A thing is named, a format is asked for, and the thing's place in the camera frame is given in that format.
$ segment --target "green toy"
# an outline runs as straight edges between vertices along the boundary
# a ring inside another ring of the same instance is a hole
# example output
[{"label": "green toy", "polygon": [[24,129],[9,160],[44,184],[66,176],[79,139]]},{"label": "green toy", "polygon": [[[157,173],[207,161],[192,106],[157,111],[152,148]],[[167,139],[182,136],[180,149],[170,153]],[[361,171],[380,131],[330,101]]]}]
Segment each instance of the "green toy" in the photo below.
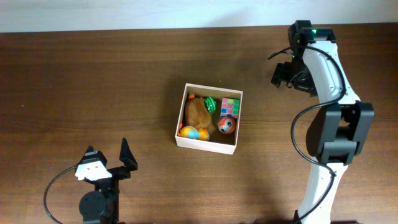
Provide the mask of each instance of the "green toy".
[{"label": "green toy", "polygon": [[216,101],[212,99],[212,97],[208,97],[205,99],[205,106],[207,108],[207,111],[209,111],[209,114],[214,113],[216,111]]}]

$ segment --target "white box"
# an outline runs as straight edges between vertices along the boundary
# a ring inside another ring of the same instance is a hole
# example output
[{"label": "white box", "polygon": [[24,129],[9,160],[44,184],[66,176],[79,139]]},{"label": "white box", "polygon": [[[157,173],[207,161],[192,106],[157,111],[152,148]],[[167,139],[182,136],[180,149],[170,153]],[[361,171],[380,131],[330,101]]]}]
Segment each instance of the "white box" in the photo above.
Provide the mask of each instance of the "white box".
[{"label": "white box", "polygon": [[[185,111],[185,103],[187,102],[187,97],[189,92],[193,92],[195,96],[211,96],[214,100],[217,101],[217,109],[216,112],[211,116],[212,123],[215,127],[213,130],[209,130],[210,140],[209,141],[201,141],[196,139],[189,139],[184,137],[177,136],[177,133],[180,129],[180,123],[184,123],[184,111]],[[241,120],[241,111],[242,111],[242,97],[243,92],[238,90],[228,90],[224,88],[216,88],[210,86],[202,86],[202,85],[194,85],[187,83],[185,85],[184,94],[182,96],[182,103],[180,109],[180,115],[178,117],[177,128],[175,131],[175,140],[177,145],[180,147],[187,147],[191,149],[200,149],[210,152],[219,152],[224,154],[232,155],[236,149],[236,145],[238,143],[238,133],[239,133],[239,124]],[[233,98],[239,99],[239,114],[236,123],[236,130],[233,134],[222,134],[218,131],[217,122],[220,118],[220,106],[222,98]]]}]

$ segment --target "brown table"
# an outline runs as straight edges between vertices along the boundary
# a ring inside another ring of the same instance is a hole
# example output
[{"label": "brown table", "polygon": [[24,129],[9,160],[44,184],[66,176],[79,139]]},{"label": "brown table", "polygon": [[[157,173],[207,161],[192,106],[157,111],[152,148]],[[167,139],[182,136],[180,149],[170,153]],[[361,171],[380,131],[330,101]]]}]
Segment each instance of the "brown table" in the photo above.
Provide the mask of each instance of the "brown table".
[{"label": "brown table", "polygon": [[[351,86],[376,111],[340,183],[333,220],[398,223],[398,24],[331,26]],[[88,145],[118,161],[127,138],[139,170],[120,183],[126,223],[262,223],[293,217],[310,164],[290,123],[318,99],[270,80],[287,26],[0,34],[0,222],[51,223],[45,186]],[[185,83],[244,92],[233,156],[175,145]],[[297,126],[305,133],[315,111]],[[50,189],[56,218],[80,223],[93,190],[72,173]]]}]

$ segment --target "white wall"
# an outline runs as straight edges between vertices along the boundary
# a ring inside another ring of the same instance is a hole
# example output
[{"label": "white wall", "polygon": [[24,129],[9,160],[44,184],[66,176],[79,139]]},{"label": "white wall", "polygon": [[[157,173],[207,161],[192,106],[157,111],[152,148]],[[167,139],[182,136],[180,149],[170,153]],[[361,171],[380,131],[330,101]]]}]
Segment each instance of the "white wall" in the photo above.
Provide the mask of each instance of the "white wall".
[{"label": "white wall", "polygon": [[398,0],[0,0],[0,32],[398,22]]}]

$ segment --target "red and white ball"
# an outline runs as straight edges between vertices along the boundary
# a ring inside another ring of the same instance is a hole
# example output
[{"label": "red and white ball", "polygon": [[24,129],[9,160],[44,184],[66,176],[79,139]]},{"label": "red and white ball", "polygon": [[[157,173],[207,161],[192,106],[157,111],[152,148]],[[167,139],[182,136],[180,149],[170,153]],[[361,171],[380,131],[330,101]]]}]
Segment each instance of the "red and white ball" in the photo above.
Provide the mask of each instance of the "red and white ball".
[{"label": "red and white ball", "polygon": [[218,121],[218,129],[223,134],[231,134],[236,129],[236,122],[232,117],[224,117]]}]

